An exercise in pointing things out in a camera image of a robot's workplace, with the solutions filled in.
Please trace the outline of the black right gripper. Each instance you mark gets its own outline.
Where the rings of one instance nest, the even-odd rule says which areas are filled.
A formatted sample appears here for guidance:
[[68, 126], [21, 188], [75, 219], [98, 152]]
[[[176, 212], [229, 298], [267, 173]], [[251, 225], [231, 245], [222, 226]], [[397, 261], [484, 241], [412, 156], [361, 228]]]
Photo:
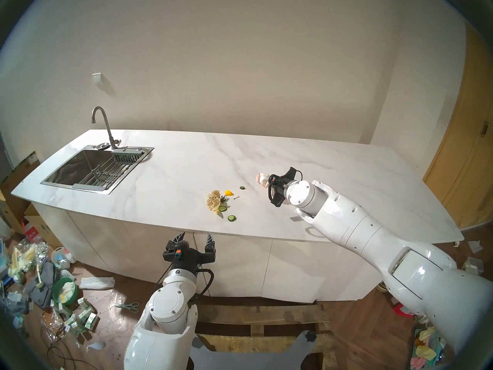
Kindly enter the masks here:
[[289, 187], [297, 182], [297, 170], [293, 167], [284, 174], [269, 176], [269, 189], [275, 189], [275, 202], [284, 202], [289, 198]]

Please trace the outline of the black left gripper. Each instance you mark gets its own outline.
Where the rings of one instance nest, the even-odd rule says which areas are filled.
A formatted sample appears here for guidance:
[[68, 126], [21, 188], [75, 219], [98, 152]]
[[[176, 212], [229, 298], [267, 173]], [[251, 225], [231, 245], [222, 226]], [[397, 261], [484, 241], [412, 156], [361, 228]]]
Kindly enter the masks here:
[[207, 235], [204, 253], [191, 248], [189, 243], [184, 240], [185, 235], [186, 232], [183, 231], [166, 244], [163, 259], [166, 262], [170, 262], [169, 271], [179, 269], [197, 273], [201, 265], [215, 262], [215, 241], [210, 233]]

